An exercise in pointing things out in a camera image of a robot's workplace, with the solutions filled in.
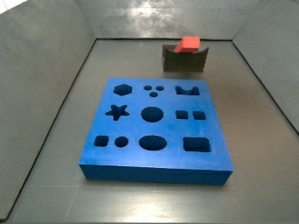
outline small round hole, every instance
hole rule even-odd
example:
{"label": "small round hole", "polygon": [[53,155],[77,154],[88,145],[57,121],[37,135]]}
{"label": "small round hole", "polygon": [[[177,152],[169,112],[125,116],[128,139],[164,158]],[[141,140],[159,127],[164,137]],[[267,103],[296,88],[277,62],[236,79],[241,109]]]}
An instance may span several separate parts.
{"label": "small round hole", "polygon": [[156,123],[164,118],[164,112],[156,107],[148,107],[143,109],[141,117],[147,122]]}
{"label": "small round hole", "polygon": [[151,86],[144,86],[144,90],[151,90],[152,87]]}
{"label": "small round hole", "polygon": [[151,95],[152,97],[156,97],[156,96],[157,96],[157,93],[156,93],[156,92],[152,92],[149,95]]}
{"label": "small round hole", "polygon": [[128,140],[124,136],[120,136],[115,141],[116,147],[123,148],[128,144]]}
{"label": "small round hole", "polygon": [[157,86],[155,89],[156,89],[157,91],[163,91],[163,90],[164,90],[164,87]]}

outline star-shaped hole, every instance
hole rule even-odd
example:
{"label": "star-shaped hole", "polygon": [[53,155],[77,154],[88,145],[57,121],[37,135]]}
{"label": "star-shaped hole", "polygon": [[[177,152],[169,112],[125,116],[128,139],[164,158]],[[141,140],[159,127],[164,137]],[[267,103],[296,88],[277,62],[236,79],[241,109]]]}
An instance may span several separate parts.
{"label": "star-shaped hole", "polygon": [[124,106],[117,106],[117,105],[111,105],[111,110],[105,113],[107,116],[113,116],[113,121],[117,121],[120,116],[129,116],[127,113],[127,105]]}

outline circular hole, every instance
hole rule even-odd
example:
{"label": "circular hole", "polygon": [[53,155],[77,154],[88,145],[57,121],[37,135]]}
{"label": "circular hole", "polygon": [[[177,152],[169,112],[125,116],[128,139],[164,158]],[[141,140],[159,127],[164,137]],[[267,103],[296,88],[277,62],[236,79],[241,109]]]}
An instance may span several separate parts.
{"label": "circular hole", "polygon": [[164,112],[156,107],[148,107],[143,109],[141,117],[147,122],[156,123],[164,118]]}
{"label": "circular hole", "polygon": [[163,90],[164,90],[164,87],[157,86],[155,89],[156,89],[157,91],[163,91]]}
{"label": "circular hole", "polygon": [[148,151],[159,151],[165,147],[167,142],[160,136],[143,136],[139,145]]}
{"label": "circular hole", "polygon": [[152,97],[156,97],[156,96],[157,96],[157,93],[156,93],[156,92],[152,92],[149,95],[151,95]]}
{"label": "circular hole", "polygon": [[128,140],[124,136],[120,136],[115,141],[116,147],[123,148],[128,144]]}
{"label": "circular hole", "polygon": [[151,86],[144,86],[144,90],[151,90],[152,87]]}

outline metal panel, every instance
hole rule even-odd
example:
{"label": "metal panel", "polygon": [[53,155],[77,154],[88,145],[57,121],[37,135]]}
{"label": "metal panel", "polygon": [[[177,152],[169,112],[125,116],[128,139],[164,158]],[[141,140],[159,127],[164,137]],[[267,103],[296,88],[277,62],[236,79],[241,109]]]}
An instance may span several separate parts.
{"label": "metal panel", "polygon": [[[164,73],[163,45],[100,40],[46,138],[9,221],[299,222],[299,138],[229,42],[203,73]],[[108,77],[205,80],[235,172],[224,186],[85,180],[79,159]]]}
{"label": "metal panel", "polygon": [[28,1],[0,15],[0,220],[33,160],[95,36],[72,0]]}
{"label": "metal panel", "polygon": [[299,132],[299,4],[268,0],[257,6],[233,43]]}
{"label": "metal panel", "polygon": [[76,0],[100,39],[232,39],[260,0]]}

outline oval hole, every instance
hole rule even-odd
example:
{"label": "oval hole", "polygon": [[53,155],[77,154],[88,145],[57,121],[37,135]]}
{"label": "oval hole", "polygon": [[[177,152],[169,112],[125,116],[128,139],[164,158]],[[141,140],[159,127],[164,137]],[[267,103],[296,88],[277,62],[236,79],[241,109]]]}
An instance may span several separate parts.
{"label": "oval hole", "polygon": [[143,136],[139,145],[148,151],[159,151],[165,147],[167,142],[160,136]]}

